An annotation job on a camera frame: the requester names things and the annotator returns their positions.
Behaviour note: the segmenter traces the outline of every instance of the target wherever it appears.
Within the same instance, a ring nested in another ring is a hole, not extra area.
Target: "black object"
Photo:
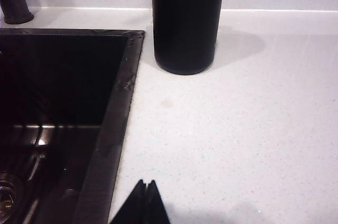
[[[0,4],[5,16],[5,23],[21,24],[34,18],[28,10],[26,0],[0,0]]]
[[[22,198],[6,224],[107,223],[143,36],[0,29],[0,180]]]
[[[213,61],[222,0],[153,0],[157,63],[176,74],[195,74]]]
[[[170,224],[155,181],[140,180],[110,224]]]

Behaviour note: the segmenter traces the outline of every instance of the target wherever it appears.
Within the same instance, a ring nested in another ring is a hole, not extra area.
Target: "black cylindrical container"
[[[213,61],[222,0],[152,0],[157,63],[195,74]]]

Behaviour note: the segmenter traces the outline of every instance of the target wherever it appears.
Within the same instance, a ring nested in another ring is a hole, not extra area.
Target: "sink rim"
[[[72,224],[106,224],[145,32],[103,29],[0,29],[0,36],[3,34],[122,36],[127,38],[101,130],[71,222]]]

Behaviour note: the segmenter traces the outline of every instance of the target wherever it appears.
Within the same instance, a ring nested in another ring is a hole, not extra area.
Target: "black sink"
[[[0,30],[0,223],[107,223],[143,36]]]

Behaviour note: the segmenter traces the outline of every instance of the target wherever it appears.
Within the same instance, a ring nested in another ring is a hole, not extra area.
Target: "white countertop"
[[[149,9],[32,11],[16,27],[146,30],[110,218],[154,179],[172,224],[338,223],[338,12],[223,10],[212,67],[177,76]]]

